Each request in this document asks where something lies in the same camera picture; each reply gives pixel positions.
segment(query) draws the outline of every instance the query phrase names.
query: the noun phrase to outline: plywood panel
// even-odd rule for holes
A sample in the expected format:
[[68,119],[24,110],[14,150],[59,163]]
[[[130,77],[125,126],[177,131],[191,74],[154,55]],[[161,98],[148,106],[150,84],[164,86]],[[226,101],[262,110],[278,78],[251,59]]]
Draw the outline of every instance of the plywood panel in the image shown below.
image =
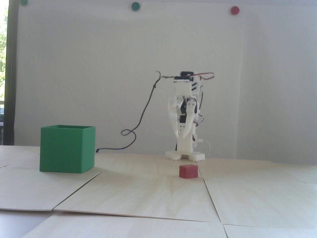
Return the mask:
[[0,146],[0,167],[39,168],[40,147]]
[[281,229],[224,225],[228,238],[316,238],[317,228]]
[[179,166],[184,164],[196,163],[188,159],[173,161],[158,155],[95,154],[96,167],[122,174],[178,175]]
[[99,174],[40,172],[37,169],[0,169],[0,209],[50,211]]
[[317,224],[317,185],[304,182],[205,179],[224,224],[310,228]]
[[219,221],[202,178],[103,171],[57,210]]
[[300,181],[270,161],[238,159],[206,159],[197,163],[204,178],[234,180]]
[[24,238],[226,238],[220,223],[100,215],[54,215]]
[[0,237],[21,238],[29,233],[54,212],[0,210]]
[[275,166],[281,167],[293,176],[303,180],[305,183],[317,184],[317,166],[283,163],[276,163]]

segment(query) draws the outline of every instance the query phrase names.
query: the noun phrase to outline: green cube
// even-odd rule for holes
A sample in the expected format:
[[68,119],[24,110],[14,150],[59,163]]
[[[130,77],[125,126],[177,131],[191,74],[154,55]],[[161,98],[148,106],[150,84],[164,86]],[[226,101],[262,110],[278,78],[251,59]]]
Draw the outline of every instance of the green cube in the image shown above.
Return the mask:
[[83,173],[95,164],[94,126],[41,128],[40,171]]

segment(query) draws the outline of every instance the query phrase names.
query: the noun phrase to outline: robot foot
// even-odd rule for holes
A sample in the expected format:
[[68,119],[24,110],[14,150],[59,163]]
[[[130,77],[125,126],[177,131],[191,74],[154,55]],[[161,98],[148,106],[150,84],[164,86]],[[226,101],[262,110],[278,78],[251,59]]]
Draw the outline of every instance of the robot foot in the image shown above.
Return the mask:
[[182,158],[182,155],[175,150],[165,152],[165,156],[170,160],[180,160]]
[[[180,160],[183,155],[173,150],[165,152],[165,156],[170,160]],[[205,154],[200,152],[193,152],[190,155],[188,155],[188,159],[191,161],[201,161],[205,159]]]
[[191,161],[205,160],[205,154],[200,153],[200,152],[193,152],[190,155],[188,155],[188,159]]

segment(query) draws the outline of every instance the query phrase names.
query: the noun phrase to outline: wire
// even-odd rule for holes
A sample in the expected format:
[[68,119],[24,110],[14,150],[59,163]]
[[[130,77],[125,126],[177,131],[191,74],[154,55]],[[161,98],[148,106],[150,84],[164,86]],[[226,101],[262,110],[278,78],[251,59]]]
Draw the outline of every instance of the wire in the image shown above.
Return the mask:
[[130,144],[128,144],[127,146],[122,147],[122,148],[99,148],[99,149],[96,150],[96,153],[98,153],[99,150],[101,150],[101,149],[115,149],[115,150],[125,149],[125,148],[128,148],[130,145],[132,145],[132,144],[135,142],[135,140],[137,139],[137,135],[136,135],[136,133],[134,132],[134,130],[137,129],[137,128],[139,127],[139,125],[141,124],[142,118],[143,118],[143,116],[144,116],[144,112],[145,112],[147,106],[148,106],[149,103],[150,103],[150,100],[151,100],[151,98],[152,98],[153,91],[154,91],[154,89],[156,88],[156,84],[161,80],[161,78],[174,78],[174,77],[175,77],[175,76],[161,76],[161,72],[160,72],[160,71],[157,71],[157,73],[159,73],[159,78],[158,78],[158,80],[156,80],[155,84],[153,85],[153,88],[152,88],[152,91],[151,91],[149,100],[147,100],[147,103],[146,103],[146,105],[145,105],[145,107],[144,107],[144,109],[143,109],[143,112],[142,112],[142,115],[141,115],[141,117],[140,117],[139,123],[138,123],[137,126],[136,126],[135,128],[133,128],[132,130],[130,130],[130,129],[124,129],[124,130],[121,131],[121,135],[122,135],[122,136],[127,136],[128,134],[133,133],[133,134],[134,134],[134,140],[133,140]]
[[200,76],[200,75],[206,75],[206,74],[213,74],[213,76],[210,77],[210,78],[203,78],[203,77],[201,77],[201,78],[204,79],[204,80],[208,80],[208,79],[211,79],[211,78],[213,78],[215,76],[215,74],[213,72],[199,73],[199,74],[193,74],[193,75],[188,74],[187,76],[193,77],[193,76]]
[[204,92],[201,92],[201,99],[200,99],[199,109],[201,107],[201,103],[203,102],[203,95],[204,95]]
[[208,155],[207,155],[207,156],[209,156],[209,154],[210,154],[210,148],[211,148],[210,143],[209,143],[208,141],[206,141],[206,140],[204,140],[204,142],[206,142],[206,143],[209,145],[209,152],[208,152]]
[[[200,114],[198,113],[198,115],[200,115]],[[204,117],[202,115],[200,115],[200,116],[202,117],[202,120],[200,122],[202,122],[204,120]],[[200,122],[198,122],[198,123],[200,123]]]

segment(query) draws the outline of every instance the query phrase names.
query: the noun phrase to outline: red cube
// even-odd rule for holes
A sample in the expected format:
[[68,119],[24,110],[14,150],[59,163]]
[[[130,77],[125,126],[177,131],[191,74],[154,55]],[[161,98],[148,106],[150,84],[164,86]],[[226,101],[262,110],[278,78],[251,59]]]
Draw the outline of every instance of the red cube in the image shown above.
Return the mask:
[[181,178],[197,178],[198,166],[195,164],[186,164],[179,166],[179,176]]

